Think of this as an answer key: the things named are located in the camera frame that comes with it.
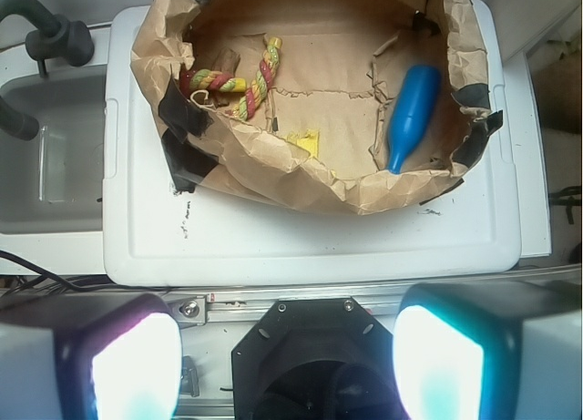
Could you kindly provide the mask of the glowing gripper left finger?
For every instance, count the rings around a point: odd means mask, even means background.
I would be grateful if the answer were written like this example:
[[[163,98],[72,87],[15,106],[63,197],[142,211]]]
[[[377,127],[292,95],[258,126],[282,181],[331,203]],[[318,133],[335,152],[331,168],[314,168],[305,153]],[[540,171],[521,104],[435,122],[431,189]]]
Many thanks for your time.
[[[178,323],[154,293],[1,299],[4,419],[170,419]]]

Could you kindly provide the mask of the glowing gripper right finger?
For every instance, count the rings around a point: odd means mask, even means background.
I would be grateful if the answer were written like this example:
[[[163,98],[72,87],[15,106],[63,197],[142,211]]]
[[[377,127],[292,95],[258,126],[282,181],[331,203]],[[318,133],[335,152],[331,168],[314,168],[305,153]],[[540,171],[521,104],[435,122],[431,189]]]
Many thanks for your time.
[[[579,419],[582,288],[417,283],[394,322],[393,367],[413,419]]]

